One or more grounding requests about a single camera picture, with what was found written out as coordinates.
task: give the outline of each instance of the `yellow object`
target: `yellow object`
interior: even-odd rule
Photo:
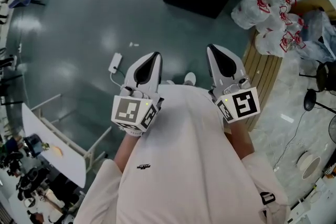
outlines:
[[[59,157],[63,157],[63,152],[58,146],[51,146],[51,150]]]

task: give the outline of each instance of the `blue chair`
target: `blue chair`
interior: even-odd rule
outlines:
[[[21,0],[13,0],[13,2],[11,2],[8,7],[9,8],[26,7],[30,3],[45,6],[45,4],[41,3],[40,1],[36,1],[36,0],[22,0],[22,1]]]

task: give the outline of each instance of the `desk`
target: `desk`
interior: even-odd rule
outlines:
[[[41,155],[67,178],[84,188],[86,181],[84,157],[55,135],[24,103],[22,104],[22,120],[26,136],[37,134],[43,142],[60,148],[63,154],[60,157],[52,150],[47,150]]]

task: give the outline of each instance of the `buckle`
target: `buckle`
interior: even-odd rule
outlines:
[[[262,200],[262,203],[264,205],[267,205],[269,204],[270,202],[273,202],[275,201],[275,196],[273,193],[260,193],[260,196],[261,196],[261,200]]]

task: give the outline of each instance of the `white table frame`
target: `white table frame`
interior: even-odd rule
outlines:
[[[48,121],[45,117],[43,117],[42,114],[42,106],[49,103],[50,101],[57,99],[57,98],[61,98],[61,94],[58,94],[54,97],[51,97],[50,99],[42,102],[41,104],[33,107],[32,109],[30,109],[32,112],[36,112],[35,114],[37,115],[37,117],[39,118],[39,120],[48,128],[50,129],[58,138],[60,138],[64,143],[66,143],[69,147],[71,147],[74,151],[76,151],[78,154],[80,154],[81,156],[83,156],[83,158],[86,160],[88,159],[88,165],[87,165],[87,169],[86,172],[89,172],[93,166],[99,162],[100,160],[102,160],[105,156],[105,151],[102,152],[98,157],[94,157],[95,155],[95,151],[96,151],[96,147],[98,146],[98,144],[105,138],[105,136],[107,136],[107,134],[111,131],[112,127],[108,127],[107,130],[94,142],[94,144],[90,147],[90,149],[88,151],[84,150],[82,147],[80,147],[78,144],[76,144],[74,141],[72,141],[70,138],[68,138],[67,136],[65,136],[60,130],[58,130],[53,123],[59,122],[60,119],[56,119],[54,121]]]

